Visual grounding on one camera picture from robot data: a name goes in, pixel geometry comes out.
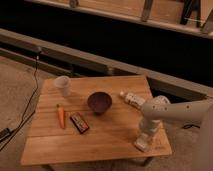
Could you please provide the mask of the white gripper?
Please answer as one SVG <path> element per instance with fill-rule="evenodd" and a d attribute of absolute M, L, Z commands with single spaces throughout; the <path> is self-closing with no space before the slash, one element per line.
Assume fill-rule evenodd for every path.
<path fill-rule="evenodd" d="M 153 138 L 153 136 L 157 133 L 157 131 L 159 129 L 159 125 L 160 125 L 159 120 L 143 119 L 139 123 L 140 135 L 146 134 L 146 135 L 151 136 Z"/>

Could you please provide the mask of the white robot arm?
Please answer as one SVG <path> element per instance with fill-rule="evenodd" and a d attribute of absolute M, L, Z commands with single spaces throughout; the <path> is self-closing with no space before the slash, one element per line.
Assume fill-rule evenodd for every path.
<path fill-rule="evenodd" d="M 135 145 L 141 151 L 159 129 L 161 120 L 183 121 L 199 124 L 200 132 L 192 171 L 213 171 L 213 99 L 171 103 L 165 96 L 157 96 L 140 104 L 142 120 Z"/>

